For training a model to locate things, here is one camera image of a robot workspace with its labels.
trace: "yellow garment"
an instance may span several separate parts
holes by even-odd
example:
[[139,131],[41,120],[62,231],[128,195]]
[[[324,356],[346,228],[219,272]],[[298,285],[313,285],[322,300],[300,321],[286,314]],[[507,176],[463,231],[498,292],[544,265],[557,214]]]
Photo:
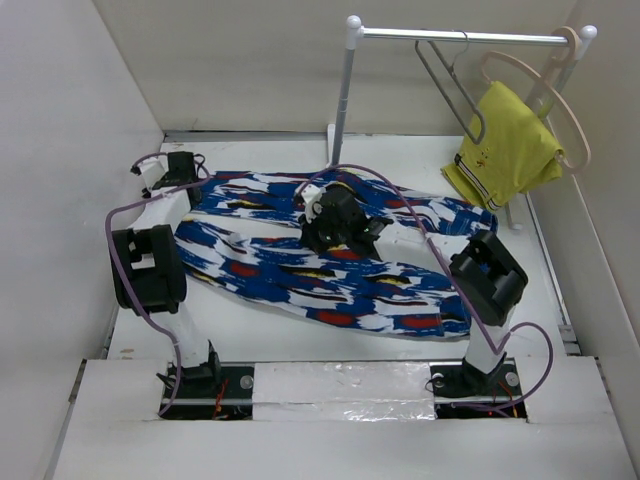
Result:
[[[562,176],[556,153],[564,154],[556,138],[520,98],[493,82],[478,108],[486,121],[479,145],[465,135],[456,161],[442,173],[474,205],[498,210],[518,192]],[[473,116],[470,130],[480,133]]]

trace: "hanger hook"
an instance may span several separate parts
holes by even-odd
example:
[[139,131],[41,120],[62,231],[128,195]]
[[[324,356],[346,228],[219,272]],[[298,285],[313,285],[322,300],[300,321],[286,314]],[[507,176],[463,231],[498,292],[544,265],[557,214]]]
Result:
[[454,32],[460,32],[464,35],[464,39],[465,39],[465,43],[466,45],[464,46],[464,49],[459,51],[458,53],[456,53],[453,57],[453,60],[451,61],[451,71],[453,72],[453,69],[456,65],[456,61],[458,60],[458,57],[464,55],[465,53],[467,53],[467,51],[469,50],[469,46],[471,45],[471,42],[469,42],[469,35],[467,35],[467,32],[465,32],[464,30],[453,30]]

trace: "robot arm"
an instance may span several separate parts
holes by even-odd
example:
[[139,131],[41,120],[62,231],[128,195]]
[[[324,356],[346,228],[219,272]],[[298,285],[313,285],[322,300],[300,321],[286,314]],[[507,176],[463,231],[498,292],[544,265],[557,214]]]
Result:
[[[346,244],[361,256],[442,271],[422,232],[388,219],[367,218],[347,189],[336,186],[324,190],[309,185],[301,197],[305,204],[305,213],[299,219],[301,242],[316,253]],[[522,298],[528,278],[493,232],[454,240],[434,234],[432,241],[448,262],[458,289],[479,316],[471,324],[461,368],[451,370],[449,378],[441,379],[434,390],[448,398],[473,396],[493,382],[505,358],[503,349],[494,352],[477,322],[483,323],[494,345],[502,345],[513,307]]]
[[[118,257],[144,309],[153,314],[157,325],[178,339],[182,357],[181,384],[196,389],[198,385],[212,388],[220,380],[218,356],[182,303],[187,296],[187,283],[173,236],[183,217],[201,201],[202,194],[199,188],[168,193],[175,187],[198,182],[194,155],[190,152],[169,153],[166,167],[154,159],[132,171],[141,174],[145,181],[144,196],[163,197],[148,203],[128,228],[112,232]],[[113,262],[112,270],[119,305],[133,309]],[[160,378],[170,384],[168,377]]]

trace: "screw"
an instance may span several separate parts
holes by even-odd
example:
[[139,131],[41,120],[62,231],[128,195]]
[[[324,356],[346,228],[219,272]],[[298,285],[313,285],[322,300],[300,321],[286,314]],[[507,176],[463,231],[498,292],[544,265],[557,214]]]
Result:
[[240,388],[249,390],[253,387],[253,377],[251,375],[245,375],[240,379]]
[[434,388],[444,387],[444,375],[441,373],[434,373],[431,377],[431,383],[433,383]]
[[507,372],[504,376],[504,379],[507,381],[507,385],[510,387],[517,387],[520,385],[520,379],[518,378],[518,374],[515,372]]

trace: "clothes hanger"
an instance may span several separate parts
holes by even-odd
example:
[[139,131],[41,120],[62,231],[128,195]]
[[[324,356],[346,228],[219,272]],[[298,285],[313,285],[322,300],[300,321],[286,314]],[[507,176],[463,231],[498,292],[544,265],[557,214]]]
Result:
[[480,71],[485,81],[487,83],[491,83],[493,80],[489,78],[489,76],[485,71],[487,61],[489,59],[494,59],[494,60],[499,60],[499,61],[508,63],[509,65],[517,68],[518,70],[526,74],[529,78],[531,78],[535,82],[534,88],[536,90],[545,92],[549,95],[549,97],[554,101],[554,106],[568,120],[571,130],[573,131],[575,137],[578,139],[578,144],[581,150],[581,157],[582,157],[582,161],[580,163],[575,165],[571,164],[568,161],[567,157],[565,156],[558,158],[558,160],[564,165],[567,171],[569,171],[571,174],[576,174],[580,172],[582,169],[584,169],[591,162],[591,148],[589,147],[589,142],[587,141],[584,131],[582,130],[582,127],[580,126],[580,122],[578,122],[578,119],[576,118],[575,114],[573,113],[569,105],[567,105],[567,102],[565,101],[565,99],[556,91],[555,88],[553,88],[549,84],[547,80],[554,70],[561,68],[562,65],[566,65],[567,62],[571,61],[571,58],[572,58],[571,55],[568,55],[564,59],[550,58],[549,61],[547,62],[547,65],[544,71],[546,77],[543,77],[540,73],[535,71],[533,68],[531,68],[529,65],[527,65],[526,63],[524,63],[522,60],[518,58],[512,57],[511,55],[507,55],[506,53],[502,53],[502,52],[489,51],[489,52],[486,52],[480,59]]
[[458,123],[462,126],[462,128],[464,129],[464,131],[467,134],[467,136],[471,139],[471,141],[474,144],[478,145],[482,141],[482,139],[484,138],[484,134],[486,132],[486,121],[484,119],[484,115],[482,114],[482,112],[480,111],[478,106],[476,105],[476,102],[473,100],[473,98],[471,97],[471,95],[469,94],[467,89],[464,88],[464,85],[462,85],[462,83],[458,79],[458,76],[456,75],[456,72],[454,70],[454,66],[455,66],[457,58],[460,55],[465,54],[467,52],[467,50],[469,49],[469,45],[470,45],[469,38],[467,37],[467,34],[465,32],[462,32],[462,33],[464,33],[464,36],[467,39],[467,45],[466,45],[466,47],[465,47],[465,49],[463,51],[458,52],[456,54],[456,56],[453,58],[453,62],[451,62],[451,65],[449,65],[447,60],[444,58],[444,55],[442,55],[442,52],[440,51],[440,49],[436,46],[436,44],[434,42],[430,41],[429,45],[431,45],[431,48],[433,49],[433,51],[438,56],[438,59],[440,60],[440,62],[442,62],[442,65],[447,70],[447,73],[449,74],[449,76],[451,77],[453,82],[458,87],[458,90],[460,90],[460,93],[462,93],[462,96],[465,98],[465,100],[467,101],[467,103],[471,107],[471,110],[473,111],[473,113],[475,113],[476,116],[478,117],[478,119],[480,120],[480,133],[478,134],[477,137],[471,132],[471,129],[469,129],[469,127],[467,126],[467,123],[462,119],[462,117],[460,116],[460,113],[458,112],[458,110],[456,110],[456,107],[454,106],[453,102],[451,101],[451,98],[449,97],[449,95],[445,91],[444,87],[440,83],[440,80],[438,80],[438,77],[436,77],[435,72],[433,71],[433,69],[431,68],[429,63],[427,62],[427,59],[424,57],[424,55],[420,51],[420,46],[419,46],[420,42],[419,41],[416,41],[416,43],[415,43],[415,50],[416,50],[416,53],[418,54],[418,58],[420,58],[420,61],[422,62],[422,65],[424,65],[424,68],[429,73],[429,76],[431,77],[431,80],[433,80],[433,83],[435,83],[436,87],[438,87],[438,90],[440,90],[440,94],[444,97],[445,101],[447,102],[447,105],[449,105],[449,108],[451,109],[451,111],[455,115],[456,119],[458,120]]
[[[570,27],[557,28],[551,34],[566,38],[569,45],[568,48],[557,47],[553,49],[550,55],[547,57],[544,66],[542,67],[542,73],[540,73],[540,76],[550,85],[553,84],[552,79],[557,76],[555,75],[556,70],[565,69],[567,67],[570,67],[572,63],[575,63],[578,48],[582,44],[582,40],[580,40],[580,37],[578,36],[576,31]],[[566,52],[566,55],[562,58],[559,58],[558,54],[561,54],[563,52]],[[542,92],[540,91],[540,88],[534,86],[524,103],[531,107],[540,98],[541,94]],[[546,113],[539,112],[539,118],[541,120],[544,119],[548,113],[548,110]]]

